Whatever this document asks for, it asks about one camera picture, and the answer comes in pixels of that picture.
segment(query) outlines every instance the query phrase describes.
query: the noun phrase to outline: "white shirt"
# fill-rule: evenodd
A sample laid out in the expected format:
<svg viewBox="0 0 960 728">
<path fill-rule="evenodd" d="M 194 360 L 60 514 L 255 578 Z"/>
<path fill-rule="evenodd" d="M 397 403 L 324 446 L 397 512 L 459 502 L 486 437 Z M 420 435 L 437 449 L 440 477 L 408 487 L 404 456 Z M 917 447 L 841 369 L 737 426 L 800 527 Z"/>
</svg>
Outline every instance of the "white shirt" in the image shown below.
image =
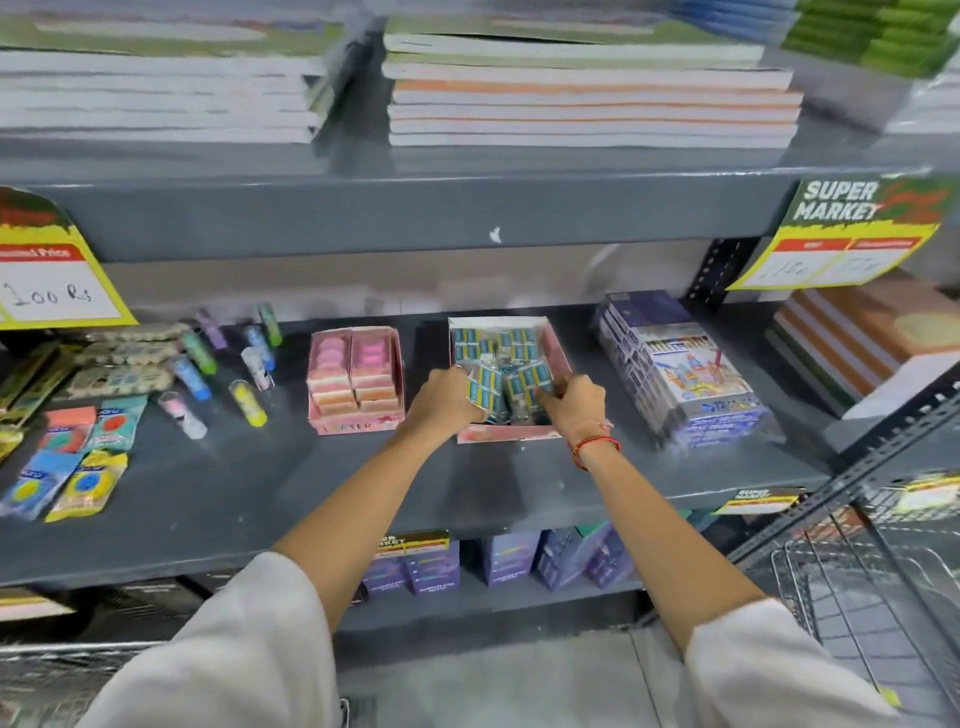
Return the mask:
<svg viewBox="0 0 960 728">
<path fill-rule="evenodd" d="M 704 728 L 887 728 L 897 711 L 778 602 L 698 627 L 686 651 Z M 263 553 L 169 643 L 133 658 L 79 728 L 340 728 L 324 607 L 300 567 Z"/>
</svg>

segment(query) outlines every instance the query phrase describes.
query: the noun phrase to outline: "hand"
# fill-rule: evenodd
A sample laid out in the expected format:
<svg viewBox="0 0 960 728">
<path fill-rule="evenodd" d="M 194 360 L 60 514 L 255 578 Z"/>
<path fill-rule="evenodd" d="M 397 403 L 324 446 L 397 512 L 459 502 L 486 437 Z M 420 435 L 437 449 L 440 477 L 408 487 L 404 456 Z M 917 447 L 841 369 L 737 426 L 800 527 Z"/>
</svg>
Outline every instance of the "hand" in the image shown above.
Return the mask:
<svg viewBox="0 0 960 728">
<path fill-rule="evenodd" d="M 439 447 L 470 423 L 483 422 L 487 413 L 467 399 L 467 388 L 467 372 L 462 367 L 433 370 L 410 402 L 397 432 L 418 433 Z"/>
<path fill-rule="evenodd" d="M 573 375 L 566 382 L 557 382 L 557 391 L 559 397 L 537 390 L 537 402 L 572 448 L 585 437 L 609 434 L 604 404 L 607 390 L 587 375 Z"/>
</svg>

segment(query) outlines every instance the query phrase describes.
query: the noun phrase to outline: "red thread bracelet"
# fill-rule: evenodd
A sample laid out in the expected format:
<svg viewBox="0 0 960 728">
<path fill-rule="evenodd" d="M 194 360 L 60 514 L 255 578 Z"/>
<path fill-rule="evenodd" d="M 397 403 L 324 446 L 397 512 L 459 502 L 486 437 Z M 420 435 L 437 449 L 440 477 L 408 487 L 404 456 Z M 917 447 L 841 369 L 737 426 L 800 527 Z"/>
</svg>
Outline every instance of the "red thread bracelet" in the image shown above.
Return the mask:
<svg viewBox="0 0 960 728">
<path fill-rule="evenodd" d="M 617 451 L 622 450 L 622 447 L 620 447 L 620 442 L 615 438 L 611 437 L 610 435 L 590 435 L 589 437 L 585 437 L 583 440 L 581 440 L 579 443 L 573 446 L 573 464 L 578 468 L 580 468 L 580 470 L 585 471 L 586 468 L 580 462 L 580 448 L 582 448 L 587 443 L 595 443 L 601 440 L 608 443 L 613 443 L 614 445 L 616 445 Z"/>
</svg>

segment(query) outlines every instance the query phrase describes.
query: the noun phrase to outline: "floor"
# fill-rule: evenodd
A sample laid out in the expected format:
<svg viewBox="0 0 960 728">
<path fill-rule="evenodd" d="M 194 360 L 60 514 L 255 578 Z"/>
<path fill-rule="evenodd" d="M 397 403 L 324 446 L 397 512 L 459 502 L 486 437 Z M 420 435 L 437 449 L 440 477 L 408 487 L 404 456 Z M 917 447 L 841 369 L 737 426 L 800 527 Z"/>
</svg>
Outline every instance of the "floor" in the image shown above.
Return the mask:
<svg viewBox="0 0 960 728">
<path fill-rule="evenodd" d="M 687 728 L 675 655 L 656 628 L 590 632 L 358 669 L 339 686 L 351 728 Z"/>
</svg>

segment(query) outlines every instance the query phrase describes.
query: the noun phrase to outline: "blue packet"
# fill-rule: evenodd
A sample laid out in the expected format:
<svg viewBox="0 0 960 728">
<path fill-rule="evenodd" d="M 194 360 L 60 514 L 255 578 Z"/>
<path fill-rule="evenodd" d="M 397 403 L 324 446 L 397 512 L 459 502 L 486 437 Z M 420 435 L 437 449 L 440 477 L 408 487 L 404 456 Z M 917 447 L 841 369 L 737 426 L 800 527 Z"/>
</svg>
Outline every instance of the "blue packet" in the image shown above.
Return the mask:
<svg viewBox="0 0 960 728">
<path fill-rule="evenodd" d="M 0 500 L 0 516 L 33 521 L 57 497 L 82 457 L 79 453 L 39 451 L 30 458 L 13 487 Z"/>
<path fill-rule="evenodd" d="M 126 452 L 132 448 L 136 425 L 146 406 L 146 395 L 104 400 L 97 412 L 97 424 L 86 441 L 84 453 L 95 449 Z"/>
</svg>

